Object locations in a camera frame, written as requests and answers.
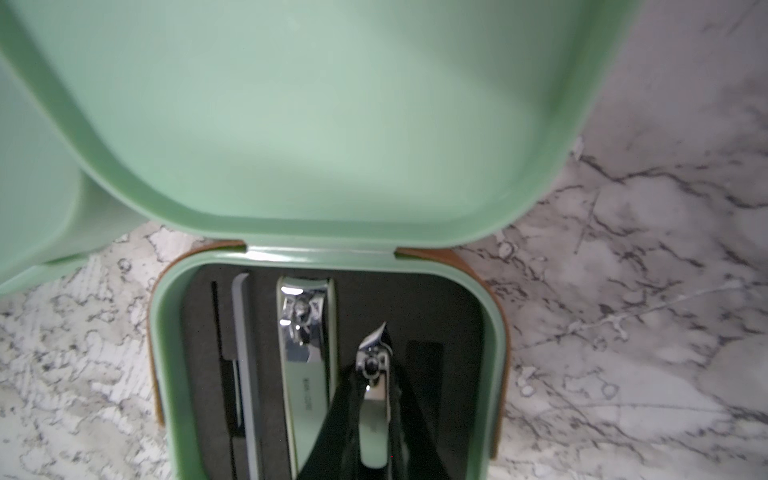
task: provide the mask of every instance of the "grooming tool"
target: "grooming tool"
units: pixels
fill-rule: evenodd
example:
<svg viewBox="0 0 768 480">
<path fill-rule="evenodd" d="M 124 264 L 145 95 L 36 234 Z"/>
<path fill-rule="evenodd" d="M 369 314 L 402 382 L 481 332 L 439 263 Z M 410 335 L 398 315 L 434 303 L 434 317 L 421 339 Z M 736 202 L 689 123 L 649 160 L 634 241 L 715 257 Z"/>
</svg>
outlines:
<svg viewBox="0 0 768 480">
<path fill-rule="evenodd" d="M 389 403 L 392 379 L 392 347 L 386 323 L 370 333 L 360 343 L 355 358 L 355 370 L 366 384 L 360 406 L 360 462 L 368 468 L 389 468 Z"/>
<path fill-rule="evenodd" d="M 295 478 L 309 457 L 336 388 L 332 280 L 284 277 L 277 284 L 283 398 Z"/>
<path fill-rule="evenodd" d="M 250 480 L 259 480 L 261 468 L 259 383 L 256 365 L 256 333 L 253 328 L 253 309 L 249 303 L 250 274 L 241 273 L 232 281 L 232 305 L 237 338 L 237 368 L 235 389 L 237 421 L 245 426 L 245 441 Z"/>
</svg>

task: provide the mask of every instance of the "green plastic lid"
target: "green plastic lid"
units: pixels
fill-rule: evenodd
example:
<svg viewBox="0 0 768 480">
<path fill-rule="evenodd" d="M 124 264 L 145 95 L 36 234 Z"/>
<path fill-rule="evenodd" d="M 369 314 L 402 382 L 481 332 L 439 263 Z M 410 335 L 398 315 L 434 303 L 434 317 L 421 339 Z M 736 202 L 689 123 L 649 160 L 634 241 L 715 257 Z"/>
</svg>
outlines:
<svg viewBox="0 0 768 480">
<path fill-rule="evenodd" d="M 0 0 L 0 51 L 143 215 L 263 245 L 447 247 L 546 189 L 635 3 Z"/>
</svg>

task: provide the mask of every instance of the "dark foam insert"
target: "dark foam insert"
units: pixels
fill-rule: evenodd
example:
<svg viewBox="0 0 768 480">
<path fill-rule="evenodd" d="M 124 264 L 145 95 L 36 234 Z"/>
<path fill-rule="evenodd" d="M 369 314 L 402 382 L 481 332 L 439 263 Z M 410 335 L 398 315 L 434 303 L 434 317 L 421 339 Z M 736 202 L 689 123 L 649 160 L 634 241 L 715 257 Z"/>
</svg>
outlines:
<svg viewBox="0 0 768 480">
<path fill-rule="evenodd" d="M 387 322 L 395 358 L 408 373 L 447 471 L 464 478 L 482 360 L 483 315 L 477 299 L 446 278 L 210 265 L 194 276 L 183 301 L 187 371 L 203 464 L 212 480 L 244 480 L 245 442 L 233 420 L 228 371 L 236 359 L 231 285 L 251 274 L 264 436 L 264 478 L 289 478 L 276 285 L 281 276 L 336 283 L 339 366 L 354 363 L 362 338 Z"/>
</svg>

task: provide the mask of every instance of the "white marble surface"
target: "white marble surface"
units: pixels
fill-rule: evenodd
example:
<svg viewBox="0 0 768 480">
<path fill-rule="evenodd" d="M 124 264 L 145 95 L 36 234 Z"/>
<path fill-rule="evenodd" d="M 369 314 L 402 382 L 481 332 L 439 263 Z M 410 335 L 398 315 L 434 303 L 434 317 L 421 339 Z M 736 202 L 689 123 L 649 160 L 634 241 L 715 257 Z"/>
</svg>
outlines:
<svg viewBox="0 0 768 480">
<path fill-rule="evenodd" d="M 458 251 L 514 370 L 489 478 L 768 478 L 768 2 L 648 2 L 551 193 Z M 167 478 L 155 223 L 0 298 L 3 478 Z"/>
</svg>

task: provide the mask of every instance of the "marble countertop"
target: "marble countertop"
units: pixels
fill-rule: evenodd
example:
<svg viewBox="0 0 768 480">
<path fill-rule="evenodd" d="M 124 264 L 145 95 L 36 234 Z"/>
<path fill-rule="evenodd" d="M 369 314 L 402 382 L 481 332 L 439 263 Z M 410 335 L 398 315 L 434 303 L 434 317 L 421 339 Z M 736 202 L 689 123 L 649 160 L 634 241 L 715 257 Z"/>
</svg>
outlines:
<svg viewBox="0 0 768 480">
<path fill-rule="evenodd" d="M 512 331 L 489 478 L 768 475 L 768 2 L 649 1 L 523 218 L 458 252 Z M 144 318 L 205 240 L 148 223 L 0 298 L 0 475 L 167 478 Z"/>
</svg>

